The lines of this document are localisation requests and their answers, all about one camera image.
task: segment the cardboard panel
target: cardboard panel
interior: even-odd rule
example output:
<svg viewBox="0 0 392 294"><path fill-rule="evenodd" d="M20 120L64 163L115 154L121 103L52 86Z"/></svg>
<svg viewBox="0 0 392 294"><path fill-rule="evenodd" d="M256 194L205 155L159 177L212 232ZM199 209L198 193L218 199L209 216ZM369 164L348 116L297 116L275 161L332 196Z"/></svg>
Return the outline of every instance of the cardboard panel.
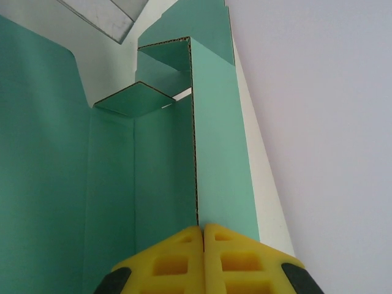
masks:
<svg viewBox="0 0 392 294"><path fill-rule="evenodd" d="M104 100L98 101L94 107L136 118L173 102L174 100L169 96L138 81Z"/></svg>
<svg viewBox="0 0 392 294"><path fill-rule="evenodd" d="M191 40L199 223L259 239L235 67Z"/></svg>
<svg viewBox="0 0 392 294"><path fill-rule="evenodd" d="M197 225L191 102L135 120L137 252Z"/></svg>
<svg viewBox="0 0 392 294"><path fill-rule="evenodd" d="M190 70L189 42L190 38L185 37L140 47L138 51L176 70Z"/></svg>
<svg viewBox="0 0 392 294"><path fill-rule="evenodd" d="M190 71L176 69L138 52L136 79L173 97L190 87Z"/></svg>
<svg viewBox="0 0 392 294"><path fill-rule="evenodd" d="M139 47L191 36L234 64L228 8L223 0L179 0L139 38Z"/></svg>
<svg viewBox="0 0 392 294"><path fill-rule="evenodd" d="M0 289L80 293L89 108L77 66L3 17L0 28Z"/></svg>
<svg viewBox="0 0 392 294"><path fill-rule="evenodd" d="M83 293L135 253L134 120L91 112Z"/></svg>

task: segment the cardboard fold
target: cardboard fold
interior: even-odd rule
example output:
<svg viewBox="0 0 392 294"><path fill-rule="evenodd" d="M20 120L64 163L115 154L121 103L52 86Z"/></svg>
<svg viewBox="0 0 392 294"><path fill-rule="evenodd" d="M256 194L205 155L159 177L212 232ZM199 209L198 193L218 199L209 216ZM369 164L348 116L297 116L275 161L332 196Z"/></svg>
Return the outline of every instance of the cardboard fold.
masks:
<svg viewBox="0 0 392 294"><path fill-rule="evenodd" d="M136 118L172 104L174 101L170 96L154 87L142 81L137 81L129 87L96 102L94 107Z"/></svg>

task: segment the teal cardboard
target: teal cardboard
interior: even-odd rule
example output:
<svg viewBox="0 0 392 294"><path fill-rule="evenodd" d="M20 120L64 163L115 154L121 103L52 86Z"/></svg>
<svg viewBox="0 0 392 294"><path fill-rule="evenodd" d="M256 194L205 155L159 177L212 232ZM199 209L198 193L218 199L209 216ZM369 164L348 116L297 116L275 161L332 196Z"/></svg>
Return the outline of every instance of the teal cardboard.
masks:
<svg viewBox="0 0 392 294"><path fill-rule="evenodd" d="M181 45L184 40L190 47ZM259 239L235 66L189 37L140 50L170 64L180 46L192 65L198 222L202 227L221 224ZM161 54L165 50L167 59Z"/></svg>
<svg viewBox="0 0 392 294"><path fill-rule="evenodd" d="M137 83L90 109L68 50L0 27L1 290L92 293L197 224L191 100Z"/></svg>
<svg viewBox="0 0 392 294"><path fill-rule="evenodd" d="M234 65L230 17L224 0L179 0L139 38L138 46L191 36Z"/></svg>
<svg viewBox="0 0 392 294"><path fill-rule="evenodd" d="M222 0L179 0L140 37L142 82L93 109L68 50L3 17L0 28L4 293L92 293L189 225L258 239Z"/></svg>
<svg viewBox="0 0 392 294"><path fill-rule="evenodd" d="M170 96L138 81L95 103L94 106L136 118L172 104L174 101Z"/></svg>

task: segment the black plastic corner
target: black plastic corner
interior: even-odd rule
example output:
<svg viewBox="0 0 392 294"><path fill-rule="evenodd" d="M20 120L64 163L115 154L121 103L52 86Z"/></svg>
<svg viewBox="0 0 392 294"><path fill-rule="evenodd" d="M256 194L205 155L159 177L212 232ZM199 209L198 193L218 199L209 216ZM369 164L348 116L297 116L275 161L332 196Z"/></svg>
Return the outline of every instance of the black plastic corner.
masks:
<svg viewBox="0 0 392 294"><path fill-rule="evenodd" d="M107 274L94 294L121 294L131 274L130 268L119 268Z"/></svg>
<svg viewBox="0 0 392 294"><path fill-rule="evenodd" d="M297 294L324 294L306 269L291 263L283 263L282 269Z"/></svg>

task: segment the white wall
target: white wall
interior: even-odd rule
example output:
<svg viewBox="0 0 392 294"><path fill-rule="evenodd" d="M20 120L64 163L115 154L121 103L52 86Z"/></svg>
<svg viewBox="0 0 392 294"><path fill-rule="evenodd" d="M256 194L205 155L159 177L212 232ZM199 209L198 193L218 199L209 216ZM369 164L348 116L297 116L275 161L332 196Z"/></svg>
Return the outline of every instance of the white wall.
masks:
<svg viewBox="0 0 392 294"><path fill-rule="evenodd" d="M392 293L392 1L227 3L297 257Z"/></svg>

